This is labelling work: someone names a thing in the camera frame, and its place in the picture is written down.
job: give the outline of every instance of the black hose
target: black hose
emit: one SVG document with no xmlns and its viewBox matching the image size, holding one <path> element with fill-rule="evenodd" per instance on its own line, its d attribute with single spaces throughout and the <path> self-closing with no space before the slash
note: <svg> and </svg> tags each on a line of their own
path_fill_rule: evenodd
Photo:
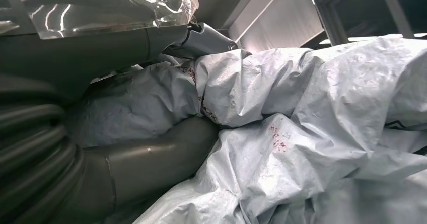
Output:
<svg viewBox="0 0 427 224">
<path fill-rule="evenodd" d="M 191 117 L 158 138 L 82 150 L 51 88 L 0 83 L 0 224 L 100 221 L 192 176 L 218 138 L 215 124 Z"/>
<path fill-rule="evenodd" d="M 52 87 L 3 75 L 0 83 L 0 223 L 46 223 L 81 177 L 83 154 L 66 137 Z"/>
</svg>

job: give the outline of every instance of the crumpled plastic sheet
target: crumpled plastic sheet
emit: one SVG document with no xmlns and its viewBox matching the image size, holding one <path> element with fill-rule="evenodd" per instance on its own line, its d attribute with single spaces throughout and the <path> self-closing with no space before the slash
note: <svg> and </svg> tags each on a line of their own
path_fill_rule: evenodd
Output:
<svg viewBox="0 0 427 224">
<path fill-rule="evenodd" d="M 195 177 L 135 224 L 427 223 L 427 157 L 412 154 L 427 145 L 427 41 L 245 55 L 107 79 L 74 109 L 83 146 L 153 137 L 189 115 L 224 127 Z"/>
<path fill-rule="evenodd" d="M 187 25 L 198 0 L 21 0 L 41 39 Z"/>
</svg>

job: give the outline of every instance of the gray panel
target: gray panel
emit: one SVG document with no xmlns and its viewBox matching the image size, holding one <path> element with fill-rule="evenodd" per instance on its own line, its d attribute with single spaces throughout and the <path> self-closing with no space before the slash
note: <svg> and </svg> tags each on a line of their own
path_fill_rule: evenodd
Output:
<svg viewBox="0 0 427 224">
<path fill-rule="evenodd" d="M 322 31 L 312 0 L 274 0 L 240 40 L 247 50 L 259 52 L 299 47 Z"/>
</svg>

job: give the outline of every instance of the ceiling light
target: ceiling light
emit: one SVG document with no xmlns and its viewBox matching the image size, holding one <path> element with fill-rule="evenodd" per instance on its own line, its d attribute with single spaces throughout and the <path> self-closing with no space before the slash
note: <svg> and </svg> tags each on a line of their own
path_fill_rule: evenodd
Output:
<svg viewBox="0 0 427 224">
<path fill-rule="evenodd" d="M 414 34 L 414 36 L 415 36 L 416 38 L 421 38 L 421 37 L 427 36 L 427 33 Z"/>
<path fill-rule="evenodd" d="M 325 39 L 322 42 L 320 42 L 319 44 L 331 44 L 331 41 L 329 39 Z"/>
</svg>

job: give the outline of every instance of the plastic bag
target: plastic bag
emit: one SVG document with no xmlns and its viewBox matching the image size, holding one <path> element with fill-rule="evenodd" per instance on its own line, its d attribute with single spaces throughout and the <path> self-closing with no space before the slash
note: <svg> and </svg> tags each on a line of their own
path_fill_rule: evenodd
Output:
<svg viewBox="0 0 427 224">
<path fill-rule="evenodd" d="M 134 223 L 425 222 L 427 158 L 412 152 L 427 145 L 427 41 L 245 55 L 153 65 L 85 100 L 75 122 L 88 132 L 75 138 L 95 132 L 97 144 L 194 114 L 226 128 L 196 176 Z M 390 129 L 396 122 L 418 131 Z"/>
</svg>

